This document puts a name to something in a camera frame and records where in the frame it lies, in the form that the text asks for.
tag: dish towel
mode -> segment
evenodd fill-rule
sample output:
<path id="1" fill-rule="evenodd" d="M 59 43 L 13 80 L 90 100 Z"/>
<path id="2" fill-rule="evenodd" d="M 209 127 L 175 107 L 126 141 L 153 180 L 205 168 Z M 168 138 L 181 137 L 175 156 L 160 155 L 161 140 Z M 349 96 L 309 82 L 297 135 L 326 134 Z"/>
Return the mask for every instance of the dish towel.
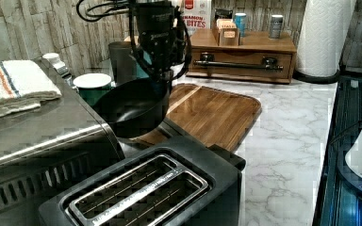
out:
<path id="1" fill-rule="evenodd" d="M 31 60 L 0 62 L 0 117 L 41 107 L 61 97 L 58 87 Z"/>

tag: appliance vent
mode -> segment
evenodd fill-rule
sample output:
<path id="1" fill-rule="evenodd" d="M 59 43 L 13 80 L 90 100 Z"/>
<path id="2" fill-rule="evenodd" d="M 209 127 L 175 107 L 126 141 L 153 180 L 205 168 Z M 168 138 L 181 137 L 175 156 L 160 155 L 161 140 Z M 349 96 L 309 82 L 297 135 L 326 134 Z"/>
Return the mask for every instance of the appliance vent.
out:
<path id="1" fill-rule="evenodd" d="M 62 188 L 66 182 L 91 173 L 91 162 L 87 153 L 43 169 L 32 175 L 12 179 L 0 184 L 0 211 L 49 188 Z"/>

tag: white container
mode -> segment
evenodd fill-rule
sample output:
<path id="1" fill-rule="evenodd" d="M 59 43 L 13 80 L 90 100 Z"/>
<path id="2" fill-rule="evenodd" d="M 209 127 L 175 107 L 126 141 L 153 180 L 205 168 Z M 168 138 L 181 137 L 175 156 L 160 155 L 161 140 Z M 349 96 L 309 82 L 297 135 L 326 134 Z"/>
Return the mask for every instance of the white container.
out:
<path id="1" fill-rule="evenodd" d="M 182 17 L 190 35 L 198 28 L 210 28 L 211 0 L 184 0 L 182 9 Z"/>

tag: toaster slot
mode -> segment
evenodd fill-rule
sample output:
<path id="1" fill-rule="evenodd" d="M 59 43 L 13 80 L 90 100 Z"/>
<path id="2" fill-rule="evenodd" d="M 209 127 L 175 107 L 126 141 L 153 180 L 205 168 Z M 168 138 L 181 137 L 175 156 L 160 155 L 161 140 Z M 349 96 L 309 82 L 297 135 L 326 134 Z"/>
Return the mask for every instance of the toaster slot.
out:
<path id="1" fill-rule="evenodd" d="M 182 205 L 200 197 L 204 193 L 201 188 L 199 181 L 188 173 L 182 173 L 104 225 L 155 225 Z"/>
<path id="2" fill-rule="evenodd" d="M 156 225 L 209 190 L 166 154 L 75 198 L 66 212 L 81 225 Z"/>
<path id="3" fill-rule="evenodd" d="M 96 192 L 76 202 L 75 207 L 85 218 L 94 218 L 174 167 L 167 159 L 157 158 L 117 181 L 101 186 Z"/>

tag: box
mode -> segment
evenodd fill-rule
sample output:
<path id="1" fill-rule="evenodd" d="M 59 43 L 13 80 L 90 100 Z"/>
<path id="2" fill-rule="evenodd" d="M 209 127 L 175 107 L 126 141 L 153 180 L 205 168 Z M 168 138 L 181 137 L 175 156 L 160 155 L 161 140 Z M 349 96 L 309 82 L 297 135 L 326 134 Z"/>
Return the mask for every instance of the box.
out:
<path id="1" fill-rule="evenodd" d="M 196 29 L 210 28 L 211 0 L 184 0 L 183 3 L 182 18 L 190 36 Z"/>
<path id="2" fill-rule="evenodd" d="M 211 31 L 213 33 L 214 39 L 217 42 L 217 45 L 239 45 L 239 30 L 236 27 L 219 29 L 217 27 L 217 22 L 213 22 L 211 27 Z"/>
<path id="3" fill-rule="evenodd" d="M 193 63 L 187 76 L 282 84 L 291 81 L 296 47 L 287 32 L 277 40 L 270 39 L 268 31 L 246 32 L 238 46 L 219 46 L 212 29 L 198 29 L 190 41 Z"/>

